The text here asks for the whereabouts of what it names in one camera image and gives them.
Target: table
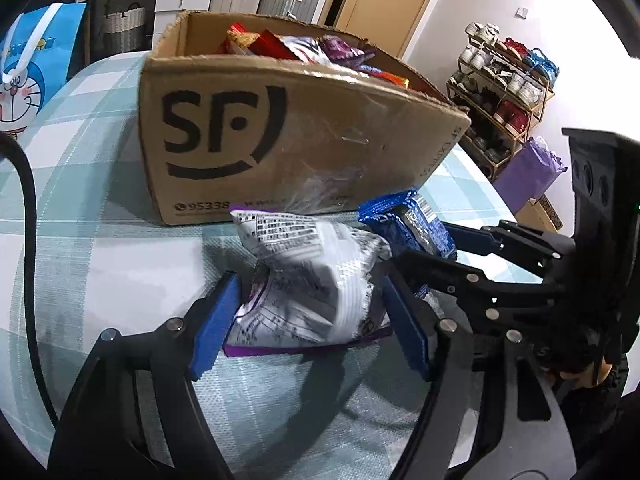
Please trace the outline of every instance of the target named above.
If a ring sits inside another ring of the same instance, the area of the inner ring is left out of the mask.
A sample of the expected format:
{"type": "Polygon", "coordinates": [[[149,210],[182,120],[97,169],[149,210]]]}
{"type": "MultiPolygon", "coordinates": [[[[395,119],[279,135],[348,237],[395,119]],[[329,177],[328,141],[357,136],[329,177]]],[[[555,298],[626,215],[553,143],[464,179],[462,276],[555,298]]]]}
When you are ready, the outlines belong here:
{"type": "MultiPolygon", "coordinates": [[[[154,330],[183,315],[224,270],[251,273],[233,225],[159,224],[138,142],[144,57],[119,54],[85,68],[19,138],[36,183],[36,330],[58,412],[104,328],[124,335],[154,330]]],[[[480,227],[513,220],[458,146],[421,193],[450,222],[480,227]]],[[[332,217],[355,224],[353,213],[332,217]]],[[[2,161],[0,409],[45,463],[53,431],[33,380],[24,331],[23,219],[17,174],[2,161]]],[[[535,280],[497,256],[460,254],[459,260],[495,280],[535,280]]],[[[313,358],[221,355],[194,387],[240,480],[386,479],[428,391],[408,369],[395,338],[313,358]]],[[[143,397],[149,394],[147,381],[143,397]]],[[[169,460],[153,404],[143,407],[152,452],[169,460]]],[[[461,432],[467,447],[471,408],[461,432]]]]}

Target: red shoe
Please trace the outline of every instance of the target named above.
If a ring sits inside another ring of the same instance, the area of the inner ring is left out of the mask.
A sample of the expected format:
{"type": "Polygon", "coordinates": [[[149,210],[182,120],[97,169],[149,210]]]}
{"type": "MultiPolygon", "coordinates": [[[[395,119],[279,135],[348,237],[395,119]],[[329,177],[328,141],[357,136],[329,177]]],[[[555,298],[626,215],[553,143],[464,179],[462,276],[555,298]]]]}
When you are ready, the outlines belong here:
{"type": "Polygon", "coordinates": [[[516,105],[512,106],[515,108],[515,112],[505,127],[517,137],[524,133],[529,126],[529,114],[516,105]]]}
{"type": "Polygon", "coordinates": [[[495,111],[494,119],[500,124],[508,123],[516,113],[518,107],[511,101],[502,101],[495,111]]]}
{"type": "Polygon", "coordinates": [[[522,61],[522,58],[526,57],[527,54],[529,54],[529,49],[526,46],[524,46],[522,43],[514,41],[512,38],[507,38],[506,40],[504,40],[504,46],[507,49],[507,52],[518,61],[522,61]]]}

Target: purple bag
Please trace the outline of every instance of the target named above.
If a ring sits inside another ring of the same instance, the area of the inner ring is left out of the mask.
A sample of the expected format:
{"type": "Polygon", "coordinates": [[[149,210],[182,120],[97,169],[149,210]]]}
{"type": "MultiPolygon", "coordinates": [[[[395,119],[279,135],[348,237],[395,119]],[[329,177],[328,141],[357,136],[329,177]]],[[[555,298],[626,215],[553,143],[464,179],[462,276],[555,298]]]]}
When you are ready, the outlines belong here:
{"type": "Polygon", "coordinates": [[[542,137],[530,137],[524,148],[494,182],[494,187],[513,214],[533,198],[538,200],[568,168],[555,153],[549,151],[542,137]]]}

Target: doraemon bag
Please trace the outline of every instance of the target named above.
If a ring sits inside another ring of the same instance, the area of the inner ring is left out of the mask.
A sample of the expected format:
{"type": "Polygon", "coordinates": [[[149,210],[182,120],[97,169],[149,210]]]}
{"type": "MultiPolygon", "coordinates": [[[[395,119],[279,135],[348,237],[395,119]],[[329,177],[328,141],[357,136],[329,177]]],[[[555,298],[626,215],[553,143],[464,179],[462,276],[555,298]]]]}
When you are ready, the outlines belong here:
{"type": "Polygon", "coordinates": [[[20,14],[0,50],[0,132],[23,131],[66,83],[85,4],[20,14]]]}

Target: doraemon face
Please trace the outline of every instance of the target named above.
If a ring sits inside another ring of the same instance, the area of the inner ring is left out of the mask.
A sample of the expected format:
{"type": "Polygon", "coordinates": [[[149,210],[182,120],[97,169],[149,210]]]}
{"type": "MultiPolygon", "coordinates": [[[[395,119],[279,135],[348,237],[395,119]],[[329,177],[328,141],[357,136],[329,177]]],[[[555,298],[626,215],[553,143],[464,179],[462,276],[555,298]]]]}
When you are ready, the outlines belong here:
{"type": "Polygon", "coordinates": [[[19,133],[36,117],[44,97],[42,74],[29,63],[22,73],[11,68],[8,83],[0,84],[0,131],[19,133]]]}

